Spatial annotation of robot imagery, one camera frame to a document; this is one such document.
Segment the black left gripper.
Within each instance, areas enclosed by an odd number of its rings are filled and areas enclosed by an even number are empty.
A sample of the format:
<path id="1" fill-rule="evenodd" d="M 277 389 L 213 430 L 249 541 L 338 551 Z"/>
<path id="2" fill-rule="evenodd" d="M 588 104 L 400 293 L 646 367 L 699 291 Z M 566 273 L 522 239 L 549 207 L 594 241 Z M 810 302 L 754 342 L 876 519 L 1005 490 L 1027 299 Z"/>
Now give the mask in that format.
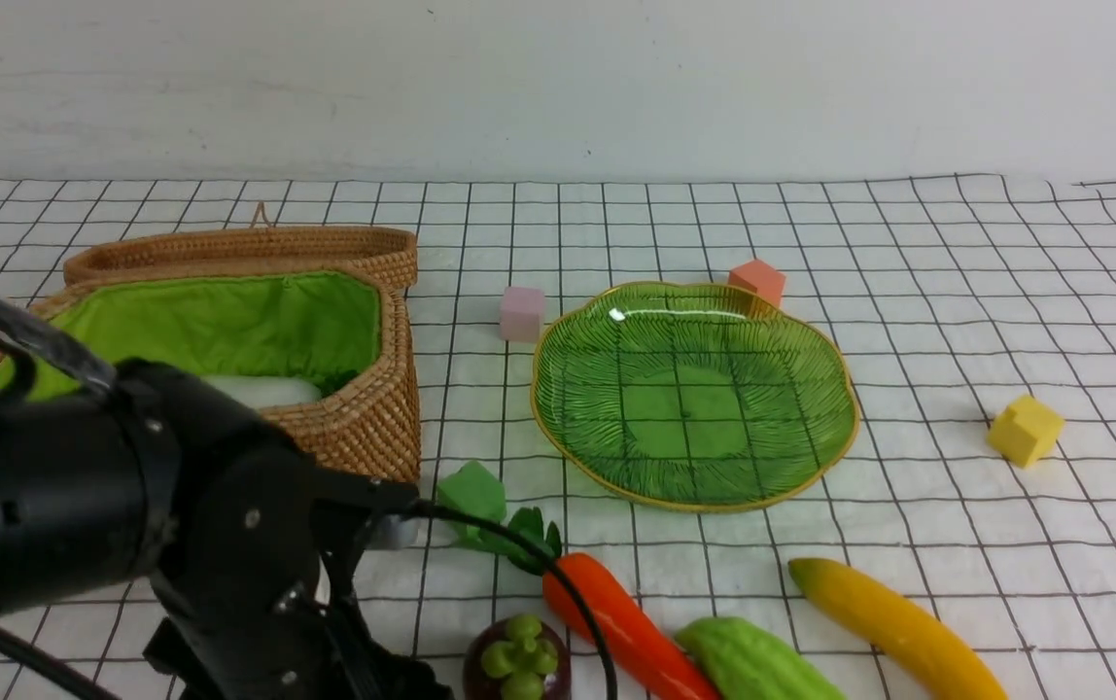
<path id="1" fill-rule="evenodd" d="M 357 546 L 414 485 L 315 464 L 222 394 L 167 399 L 182 466 L 177 533 L 151 586 L 167 612 L 146 648 L 185 699 L 450 699 L 429 664 L 381 646 L 353 586 Z"/>

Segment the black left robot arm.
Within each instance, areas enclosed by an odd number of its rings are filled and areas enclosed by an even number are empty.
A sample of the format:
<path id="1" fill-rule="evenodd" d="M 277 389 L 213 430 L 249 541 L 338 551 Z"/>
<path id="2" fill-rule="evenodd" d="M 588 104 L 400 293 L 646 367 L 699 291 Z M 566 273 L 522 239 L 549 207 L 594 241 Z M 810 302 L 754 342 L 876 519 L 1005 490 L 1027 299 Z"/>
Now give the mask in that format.
<path id="1" fill-rule="evenodd" d="M 126 362 L 113 395 L 0 399 L 0 615 L 150 578 L 145 650 L 185 699 L 450 699 L 367 632 L 349 553 L 416 489 L 318 466 L 201 378 Z"/>

